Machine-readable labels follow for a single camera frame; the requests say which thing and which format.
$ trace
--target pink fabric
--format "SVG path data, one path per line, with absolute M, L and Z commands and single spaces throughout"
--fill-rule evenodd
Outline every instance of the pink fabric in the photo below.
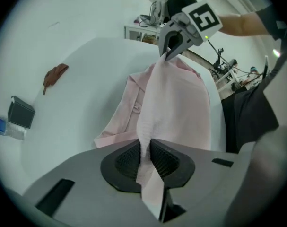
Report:
M 94 140 L 96 147 L 139 139 L 140 142 L 144 141 L 141 144 L 144 145 L 142 153 L 145 155 L 149 140 L 142 135 L 147 134 L 143 130 L 147 121 L 141 120 L 145 125 L 143 127 L 141 123 L 137 124 L 143 101 L 145 107 L 148 107 L 145 117 L 165 119 L 161 122 L 164 126 L 161 129 L 155 129 L 152 120 L 148 122 L 151 124 L 150 130 L 158 130 L 158 133 L 149 132 L 149 135 L 189 147 L 210 149 L 207 89 L 194 69 L 178 57 L 165 61 L 164 56 L 145 72 L 128 76 L 121 102 L 104 131 Z

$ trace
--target black t-shirt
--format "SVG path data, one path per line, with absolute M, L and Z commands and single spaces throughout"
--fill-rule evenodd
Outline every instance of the black t-shirt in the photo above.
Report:
M 187 7 L 193 3 L 196 3 L 196 0 L 168 0 L 167 1 L 167 10 L 170 18 L 177 13 L 181 13 L 184 7 Z M 174 48 L 179 43 L 179 38 L 177 36 L 172 36 L 168 43 L 170 49 Z
M 281 21 L 272 5 L 256 13 L 268 33 L 275 40 L 282 40 L 281 56 L 273 71 L 257 87 L 235 95 L 235 132 L 238 149 L 243 144 L 256 141 L 263 134 L 278 127 L 276 116 L 263 91 L 287 59 L 287 26 Z

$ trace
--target cable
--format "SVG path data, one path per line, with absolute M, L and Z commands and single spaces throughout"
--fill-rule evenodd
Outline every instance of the cable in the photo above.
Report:
M 250 74 L 251 74 L 250 72 L 245 72 L 245 71 L 242 71 L 242 70 L 238 69 L 238 68 L 235 67 L 235 66 L 231 66 L 231 65 L 217 52 L 217 50 L 215 49 L 215 47 L 212 45 L 212 43 L 211 43 L 209 40 L 208 40 L 208 42 L 209 42 L 210 46 L 214 49 L 214 51 L 216 52 L 216 54 L 217 54 L 218 56 L 220 56 L 221 59 L 226 62 L 226 64 L 229 66 L 229 68 L 235 68 L 235 69 L 237 69 L 237 70 L 239 70 L 239 71 L 241 71 L 241 72 L 243 72 L 243 73 L 246 73 L 245 75 L 240 76 L 240 77 L 244 77 L 244 76 L 246 76 L 246 75 L 250 75 Z M 245 84 L 242 84 L 242 85 L 241 85 L 240 87 L 238 87 L 236 90 L 240 89 L 240 88 L 243 87 L 243 86 L 246 86 L 248 83 L 251 83 L 251 82 L 255 81 L 256 79 L 258 79 L 260 76 L 263 75 L 263 74 L 259 74 L 259 73 L 254 73 L 254 74 L 256 74 L 256 75 L 258 75 L 258 76 L 257 76 L 255 79 L 253 79 L 253 80 L 251 80 L 251 81 L 249 81 L 249 82 L 246 82 Z
M 250 72 L 242 71 L 242 70 L 238 69 L 238 68 L 235 67 L 235 66 L 231 66 L 231 65 L 217 52 L 216 48 L 212 45 L 212 43 L 211 43 L 209 40 L 208 40 L 208 42 L 209 42 L 210 46 L 214 49 L 214 51 L 216 52 L 216 54 L 217 54 L 218 56 L 220 56 L 221 59 L 226 62 L 226 64 L 229 66 L 229 68 L 235 68 L 235 69 L 237 69 L 237 70 L 239 70 L 239 71 L 241 71 L 241 72 L 243 72 L 243 73 L 250 74 Z
M 156 10 L 156 7 L 154 8 L 153 13 L 151 14 L 152 6 L 153 6 L 154 3 L 156 3 L 156 2 L 153 2 L 152 5 L 151 5 L 150 8 L 149 8 L 149 18 L 152 18 L 152 15 L 153 15 L 153 16 L 154 16 L 154 23 L 153 23 L 153 24 L 150 24 L 150 25 L 148 25 L 148 26 L 142 26 L 141 23 L 149 19 L 149 18 L 147 17 L 146 19 L 142 20 L 142 21 L 139 23 L 139 26 L 140 26 L 140 27 L 142 27 L 142 28 L 147 28 L 147 27 L 150 27 L 150 26 L 154 26 L 154 25 L 156 24 L 156 16 L 154 15 L 155 10 Z

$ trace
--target black box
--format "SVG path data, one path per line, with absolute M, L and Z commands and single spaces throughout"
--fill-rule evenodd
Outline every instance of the black box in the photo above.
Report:
M 8 121 L 30 129 L 35 115 L 34 108 L 16 96 L 11 98 L 12 103 L 8 111 Z

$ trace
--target white desk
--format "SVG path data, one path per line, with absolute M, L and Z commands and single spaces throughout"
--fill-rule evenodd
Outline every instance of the white desk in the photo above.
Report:
M 235 83 L 235 82 L 236 82 L 236 83 L 240 83 L 239 77 L 238 77 L 237 74 L 235 74 L 234 71 L 231 69 L 231 70 L 229 70 L 228 73 L 226 73 L 223 77 L 221 77 L 218 81 L 216 81 L 216 85 L 218 85 L 218 83 L 220 83 L 221 81 L 223 81 L 223 80 L 224 80 L 225 78 L 227 78 L 229 75 L 231 75 L 233 79 L 232 79 L 229 83 L 225 84 L 222 88 L 220 88 L 220 89 L 218 90 L 219 93 L 220 93 L 221 91 L 223 91 L 224 89 L 230 87 L 230 86 L 231 86 L 233 83 Z
M 33 105 L 36 114 L 32 127 L 21 147 L 21 162 L 31 180 L 69 157 L 95 148 L 93 139 L 110 121 L 127 76 L 144 71 L 159 57 L 158 47 L 152 44 L 96 38 L 63 61 L 69 69 L 45 96 L 41 89 Z M 213 78 L 204 67 L 180 57 L 205 82 L 211 106 L 211 148 L 225 151 L 225 121 Z
M 140 41 L 142 41 L 144 34 L 155 35 L 156 39 L 159 37 L 161 27 L 160 26 L 148 26 L 148 27 L 141 27 L 139 24 L 129 24 L 124 26 L 124 38 L 130 39 L 130 32 L 138 32 L 139 34 L 142 33 Z

